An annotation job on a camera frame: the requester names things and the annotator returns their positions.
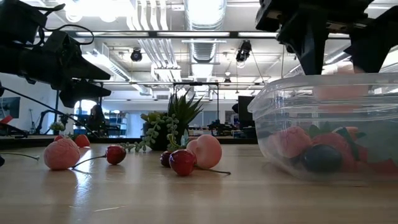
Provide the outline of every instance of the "potted plant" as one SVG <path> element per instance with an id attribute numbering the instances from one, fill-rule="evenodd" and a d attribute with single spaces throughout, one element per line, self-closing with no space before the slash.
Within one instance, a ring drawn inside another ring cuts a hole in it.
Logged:
<path id="1" fill-rule="evenodd" d="M 146 150 L 149 146 L 155 151 L 174 150 L 174 146 L 170 144 L 167 135 L 177 144 L 181 144 L 181 138 L 185 130 L 188 129 L 189 123 L 202 111 L 199 99 L 193 103 L 193 98 L 187 101 L 187 94 L 181 97 L 172 95 L 169 101 L 169 109 L 167 113 L 153 112 L 142 114 L 141 118 L 145 121 L 143 130 L 145 136 L 142 137 L 140 143 L 135 142 L 133 145 L 126 145 L 130 151 L 135 148 L 136 151 Z"/>
<path id="2" fill-rule="evenodd" d="M 59 135 L 60 131 L 65 130 L 65 126 L 61 122 L 54 122 L 50 125 L 50 129 L 52 130 L 54 135 Z"/>

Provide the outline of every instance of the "plant pot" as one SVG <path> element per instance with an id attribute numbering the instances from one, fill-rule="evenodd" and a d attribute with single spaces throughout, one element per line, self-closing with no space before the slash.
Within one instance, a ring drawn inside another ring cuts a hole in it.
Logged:
<path id="1" fill-rule="evenodd" d="M 166 123 L 159 124 L 160 130 L 156 130 L 159 133 L 159 135 L 155 139 L 155 143 L 154 144 L 153 143 L 150 144 L 150 148 L 152 150 L 154 150 L 154 151 L 166 151 L 167 150 L 167 145 L 170 142 L 167 139 L 167 135 L 169 134 L 169 132 L 167 131 L 166 125 L 167 125 Z M 151 125 L 150 123 L 144 123 L 143 124 L 142 130 L 144 131 L 144 134 L 148 131 L 149 128 L 153 128 L 153 125 Z M 183 136 L 185 129 L 184 128 L 177 128 L 177 131 L 178 131 L 178 135 L 176 136 L 177 144 L 181 144 L 181 137 Z"/>

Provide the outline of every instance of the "table surface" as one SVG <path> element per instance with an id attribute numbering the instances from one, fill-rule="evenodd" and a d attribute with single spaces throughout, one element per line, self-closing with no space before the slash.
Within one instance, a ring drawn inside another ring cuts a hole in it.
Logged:
<path id="1" fill-rule="evenodd" d="M 81 159 L 106 146 L 82 149 Z M 0 223 L 398 223 L 397 184 L 306 182 L 271 165 L 254 145 L 223 146 L 216 168 L 231 175 L 178 177 L 159 155 L 132 152 L 120 166 L 97 159 L 58 172 L 43 160 L 4 156 Z"/>

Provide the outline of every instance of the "plastic container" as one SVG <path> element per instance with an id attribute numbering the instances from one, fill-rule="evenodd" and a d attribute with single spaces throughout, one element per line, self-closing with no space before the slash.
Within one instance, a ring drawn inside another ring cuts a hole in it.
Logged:
<path id="1" fill-rule="evenodd" d="M 277 80 L 252 100 L 259 147 L 307 180 L 398 180 L 398 73 Z"/>

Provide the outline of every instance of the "camera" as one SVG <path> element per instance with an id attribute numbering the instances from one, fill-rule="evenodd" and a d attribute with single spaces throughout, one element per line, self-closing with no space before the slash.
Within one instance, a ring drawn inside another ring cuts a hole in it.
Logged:
<path id="1" fill-rule="evenodd" d="M 236 54 L 236 61 L 245 62 L 250 56 L 250 51 L 251 51 L 250 40 L 244 40 L 241 47 L 238 50 L 238 53 Z"/>
<path id="2" fill-rule="evenodd" d="M 141 49 L 135 48 L 134 50 L 132 50 L 130 58 L 133 62 L 140 62 L 142 60 Z"/>

